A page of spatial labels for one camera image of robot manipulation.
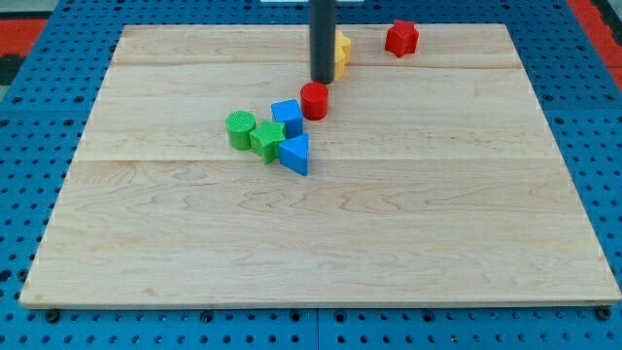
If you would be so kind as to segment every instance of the wooden board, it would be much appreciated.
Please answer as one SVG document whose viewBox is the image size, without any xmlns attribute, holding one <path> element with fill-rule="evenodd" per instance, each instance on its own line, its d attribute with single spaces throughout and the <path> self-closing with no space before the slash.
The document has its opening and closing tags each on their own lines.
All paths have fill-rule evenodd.
<svg viewBox="0 0 622 350">
<path fill-rule="evenodd" d="M 128 26 L 21 293 L 30 308 L 621 298 L 503 25 L 354 42 L 309 176 L 227 145 L 308 80 L 304 26 Z"/>
</svg>

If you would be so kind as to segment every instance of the blue pegboard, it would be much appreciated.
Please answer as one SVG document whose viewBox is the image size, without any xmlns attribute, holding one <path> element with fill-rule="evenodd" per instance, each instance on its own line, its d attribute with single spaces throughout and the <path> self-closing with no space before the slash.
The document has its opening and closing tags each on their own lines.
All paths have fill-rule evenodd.
<svg viewBox="0 0 622 350">
<path fill-rule="evenodd" d="M 622 308 L 29 311 L 17 303 L 125 24 L 305 23 L 259 0 L 61 0 L 0 104 L 0 348 L 622 348 Z M 375 1 L 341 23 L 505 23 L 615 276 L 622 96 L 562 0 Z"/>
</svg>

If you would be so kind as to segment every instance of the blue block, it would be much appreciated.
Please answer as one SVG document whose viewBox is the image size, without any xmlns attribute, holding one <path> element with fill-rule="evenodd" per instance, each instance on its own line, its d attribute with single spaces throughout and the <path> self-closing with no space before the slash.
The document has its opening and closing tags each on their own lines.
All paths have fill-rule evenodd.
<svg viewBox="0 0 622 350">
<path fill-rule="evenodd" d="M 302 135 L 302 111 L 298 101 L 291 99 L 272 104 L 272 120 L 285 123 L 285 137 Z"/>
<path fill-rule="evenodd" d="M 281 164 L 300 175 L 307 176 L 309 159 L 309 134 L 302 134 L 279 144 Z"/>
</svg>

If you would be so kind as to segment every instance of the wooden table surface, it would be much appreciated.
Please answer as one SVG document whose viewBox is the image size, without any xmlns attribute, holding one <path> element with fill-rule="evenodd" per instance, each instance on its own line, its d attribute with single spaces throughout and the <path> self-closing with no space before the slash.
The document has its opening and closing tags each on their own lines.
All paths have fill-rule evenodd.
<svg viewBox="0 0 622 350">
<path fill-rule="evenodd" d="M 305 26 L 127 26 L 21 293 L 30 308 L 472 307 L 621 299 L 499 24 L 350 25 L 309 176 L 227 144 L 296 98 Z"/>
</svg>

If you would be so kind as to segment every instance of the black pole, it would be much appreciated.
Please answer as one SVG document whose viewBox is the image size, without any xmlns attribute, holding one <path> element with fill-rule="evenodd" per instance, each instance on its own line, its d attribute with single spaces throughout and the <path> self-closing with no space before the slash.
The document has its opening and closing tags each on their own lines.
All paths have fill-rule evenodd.
<svg viewBox="0 0 622 350">
<path fill-rule="evenodd" d="M 335 0 L 309 1 L 311 80 L 330 84 L 334 79 L 334 30 L 337 22 Z"/>
</svg>

